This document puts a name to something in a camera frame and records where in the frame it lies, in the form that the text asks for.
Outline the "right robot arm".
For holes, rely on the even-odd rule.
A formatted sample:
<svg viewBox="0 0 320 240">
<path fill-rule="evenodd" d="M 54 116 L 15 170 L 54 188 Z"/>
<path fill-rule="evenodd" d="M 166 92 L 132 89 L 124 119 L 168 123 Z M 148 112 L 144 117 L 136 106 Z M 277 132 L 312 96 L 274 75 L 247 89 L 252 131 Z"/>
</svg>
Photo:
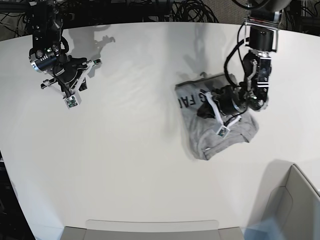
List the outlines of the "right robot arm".
<svg viewBox="0 0 320 240">
<path fill-rule="evenodd" d="M 57 2 L 33 0 L 28 17 L 32 34 L 29 62 L 36 72 L 51 76 L 40 87 L 45 89 L 57 83 L 66 98 L 71 98 L 77 91 L 86 90 L 86 77 L 101 60 L 75 58 L 68 54 L 69 44 L 63 37 L 64 22 Z"/>
</svg>

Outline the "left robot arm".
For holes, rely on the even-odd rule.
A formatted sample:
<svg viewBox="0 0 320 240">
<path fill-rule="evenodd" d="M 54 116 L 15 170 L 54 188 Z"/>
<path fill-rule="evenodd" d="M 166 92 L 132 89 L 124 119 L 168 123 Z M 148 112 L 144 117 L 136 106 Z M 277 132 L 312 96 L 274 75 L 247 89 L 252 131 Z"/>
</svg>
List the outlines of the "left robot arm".
<svg viewBox="0 0 320 240">
<path fill-rule="evenodd" d="M 290 1 L 248 0 L 241 4 L 235 0 L 234 4 L 248 11 L 242 28 L 249 36 L 237 42 L 224 62 L 224 76 L 228 84 L 202 92 L 206 100 L 197 110 L 198 117 L 216 119 L 224 126 L 238 120 L 249 109 L 258 112 L 267 107 L 269 76 L 272 72 L 270 54 L 278 50 L 282 12 Z M 228 64 L 242 45 L 249 50 L 241 60 L 244 79 L 236 83 L 231 79 Z"/>
</svg>

